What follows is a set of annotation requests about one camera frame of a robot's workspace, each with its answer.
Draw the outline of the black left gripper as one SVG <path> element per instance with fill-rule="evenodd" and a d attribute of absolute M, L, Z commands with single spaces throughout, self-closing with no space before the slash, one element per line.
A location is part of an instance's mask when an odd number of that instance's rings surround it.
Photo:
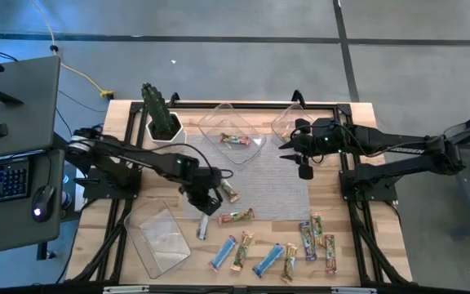
<path fill-rule="evenodd" d="M 217 167 L 198 167 L 192 174 L 191 183 L 180 186 L 180 193 L 191 204 L 197 204 L 200 212 L 210 216 L 223 202 L 218 191 L 221 177 L 222 171 Z"/>

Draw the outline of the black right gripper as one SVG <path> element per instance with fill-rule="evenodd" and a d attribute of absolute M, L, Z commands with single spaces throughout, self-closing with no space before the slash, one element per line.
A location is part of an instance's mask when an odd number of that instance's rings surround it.
<path fill-rule="evenodd" d="M 299 165 L 299 178 L 311 180 L 314 171 L 309 159 L 338 153 L 342 149 L 342 138 L 339 124 L 332 118 L 318 118 L 313 123 L 299 118 L 295 121 L 291 140 L 279 147 L 293 149 L 297 154 L 282 155 L 281 158 L 295 161 Z"/>

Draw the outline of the silver white granola bar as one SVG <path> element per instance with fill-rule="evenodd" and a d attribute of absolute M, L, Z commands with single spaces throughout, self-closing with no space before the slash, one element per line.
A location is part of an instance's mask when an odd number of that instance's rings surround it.
<path fill-rule="evenodd" d="M 209 216 L 206 213 L 202 213 L 199 226 L 196 232 L 197 238 L 199 240 L 206 239 L 208 223 L 209 223 Z"/>

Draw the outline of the red green granola bar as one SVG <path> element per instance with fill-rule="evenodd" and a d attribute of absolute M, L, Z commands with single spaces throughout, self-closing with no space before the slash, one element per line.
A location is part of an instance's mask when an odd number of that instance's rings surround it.
<path fill-rule="evenodd" d="M 335 236 L 332 234 L 326 234 L 324 236 L 325 248 L 326 248 L 326 272 L 328 274 L 336 274 L 336 250 L 335 250 Z"/>
<path fill-rule="evenodd" d="M 255 218 L 255 213 L 252 208 L 240 212 L 230 212 L 221 214 L 218 217 L 219 225 L 234 223 L 239 221 L 251 221 Z"/>
<path fill-rule="evenodd" d="M 248 146 L 251 143 L 251 139 L 249 136 L 235 136 L 235 135 L 229 135 L 226 133 L 221 133 L 219 135 L 219 142 L 225 143 L 225 144 Z"/>

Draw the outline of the blue granola bar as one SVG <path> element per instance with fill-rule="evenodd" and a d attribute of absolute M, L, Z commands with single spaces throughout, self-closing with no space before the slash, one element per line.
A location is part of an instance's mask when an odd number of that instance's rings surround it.
<path fill-rule="evenodd" d="M 252 270 L 258 278 L 262 278 L 267 269 L 282 255 L 284 251 L 280 243 L 276 243 L 269 251 L 268 255 Z"/>
<path fill-rule="evenodd" d="M 233 250 L 236 244 L 237 240 L 232 235 L 229 235 L 227 241 L 222 245 L 222 247 L 216 253 L 215 257 L 209 263 L 209 266 L 215 272 L 219 271 L 221 265 L 223 264 L 223 262 L 228 257 L 229 253 Z"/>

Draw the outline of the brown red granola bar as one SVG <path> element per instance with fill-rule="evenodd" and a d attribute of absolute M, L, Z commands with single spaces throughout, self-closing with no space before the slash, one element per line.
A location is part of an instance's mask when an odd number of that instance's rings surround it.
<path fill-rule="evenodd" d="M 221 180 L 220 189 L 224 196 L 231 203 L 235 203 L 240 198 L 240 194 L 229 184 L 226 179 Z"/>

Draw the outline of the purple granola bar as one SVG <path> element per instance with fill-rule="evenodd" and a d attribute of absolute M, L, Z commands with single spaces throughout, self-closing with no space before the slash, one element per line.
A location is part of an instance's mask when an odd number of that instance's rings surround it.
<path fill-rule="evenodd" d="M 315 261 L 317 259 L 317 254 L 313 243 L 313 237 L 311 235 L 310 223 L 308 221 L 300 222 L 299 232 L 304 246 L 306 260 Z"/>

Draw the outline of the clear plastic bin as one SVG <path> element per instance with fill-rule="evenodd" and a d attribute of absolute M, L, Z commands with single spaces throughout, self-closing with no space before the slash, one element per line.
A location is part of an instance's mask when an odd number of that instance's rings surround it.
<path fill-rule="evenodd" d="M 192 250 L 171 209 L 163 199 L 149 199 L 124 220 L 126 231 L 152 279 L 178 269 Z"/>
<path fill-rule="evenodd" d="M 198 128 L 207 141 L 227 160 L 236 165 L 248 163 L 267 142 L 264 134 L 253 128 L 231 104 L 223 103 L 198 122 Z M 249 136 L 251 143 L 246 145 L 219 142 L 219 135 L 226 133 L 235 136 Z"/>
<path fill-rule="evenodd" d="M 292 105 L 287 109 L 283 110 L 271 123 L 271 129 L 273 131 L 273 142 L 277 145 L 283 145 L 281 134 L 286 130 L 295 129 L 295 121 L 297 119 L 303 119 L 309 123 L 314 122 L 314 118 L 310 116 L 304 108 L 300 105 Z"/>

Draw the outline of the grey woven placemat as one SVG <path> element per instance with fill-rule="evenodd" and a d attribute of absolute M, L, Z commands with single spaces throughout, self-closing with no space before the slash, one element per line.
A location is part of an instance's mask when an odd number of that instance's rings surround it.
<path fill-rule="evenodd" d="M 308 182 L 298 177 L 298 166 L 281 158 L 287 154 L 273 142 L 258 138 L 251 145 L 212 144 L 205 136 L 190 135 L 188 143 L 202 151 L 212 166 L 233 171 L 227 182 L 240 195 L 227 198 L 212 215 L 251 208 L 255 218 L 267 221 L 302 220 L 309 215 Z"/>

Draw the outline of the white faceted plant pot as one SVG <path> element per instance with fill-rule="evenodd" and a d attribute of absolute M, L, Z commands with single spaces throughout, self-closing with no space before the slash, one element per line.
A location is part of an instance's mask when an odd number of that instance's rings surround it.
<path fill-rule="evenodd" d="M 148 116 L 148 122 L 145 125 L 145 129 L 153 147 L 174 147 L 175 144 L 185 144 L 187 142 L 187 132 L 184 130 L 184 125 L 180 120 L 180 116 L 176 112 L 170 112 L 170 115 L 178 129 L 169 140 L 157 139 L 154 136 L 153 119 L 150 115 Z"/>

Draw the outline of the green cactus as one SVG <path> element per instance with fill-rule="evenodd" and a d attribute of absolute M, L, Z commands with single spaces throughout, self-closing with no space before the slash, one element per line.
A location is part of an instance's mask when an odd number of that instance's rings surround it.
<path fill-rule="evenodd" d="M 171 140 L 179 130 L 179 124 L 166 106 L 162 93 L 152 84 L 142 84 L 141 95 L 149 112 L 150 133 L 156 140 Z"/>

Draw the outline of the black computer mouse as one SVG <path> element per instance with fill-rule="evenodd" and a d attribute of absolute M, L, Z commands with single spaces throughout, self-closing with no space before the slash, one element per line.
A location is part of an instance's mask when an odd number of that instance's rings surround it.
<path fill-rule="evenodd" d="M 36 190 L 32 200 L 32 218 L 37 223 L 48 221 L 52 215 L 55 200 L 55 187 L 41 186 Z"/>

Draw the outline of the grey desk shelf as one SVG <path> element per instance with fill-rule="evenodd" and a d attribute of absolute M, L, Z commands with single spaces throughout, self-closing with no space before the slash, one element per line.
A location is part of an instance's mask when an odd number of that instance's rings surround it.
<path fill-rule="evenodd" d="M 55 56 L 5 63 L 0 91 L 23 105 L 0 101 L 0 124 L 8 135 L 0 139 L 0 157 L 48 149 L 53 142 L 60 59 Z"/>

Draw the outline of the dark grey desk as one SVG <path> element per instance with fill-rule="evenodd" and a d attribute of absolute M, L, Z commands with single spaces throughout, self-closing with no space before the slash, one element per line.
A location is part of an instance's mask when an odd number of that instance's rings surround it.
<path fill-rule="evenodd" d="M 0 202 L 0 251 L 48 242 L 59 236 L 64 152 L 53 150 L 33 155 L 30 165 L 32 186 L 29 196 Z M 33 194 L 44 185 L 55 188 L 51 215 L 44 222 L 36 222 L 33 219 Z"/>

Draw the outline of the black wedge part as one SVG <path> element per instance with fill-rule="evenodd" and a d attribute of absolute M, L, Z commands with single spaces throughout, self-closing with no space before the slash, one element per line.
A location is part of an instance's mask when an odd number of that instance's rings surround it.
<path fill-rule="evenodd" d="M 0 91 L 0 101 L 5 105 L 23 105 L 24 102 Z"/>

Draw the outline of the white metal bracket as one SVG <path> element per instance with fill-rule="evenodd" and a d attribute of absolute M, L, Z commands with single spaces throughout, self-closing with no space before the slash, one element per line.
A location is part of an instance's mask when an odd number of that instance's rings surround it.
<path fill-rule="evenodd" d="M 333 287 L 331 294 L 378 294 L 375 288 L 367 287 Z"/>
<path fill-rule="evenodd" d="M 102 294 L 143 294 L 149 293 L 149 285 L 121 285 L 105 287 Z"/>

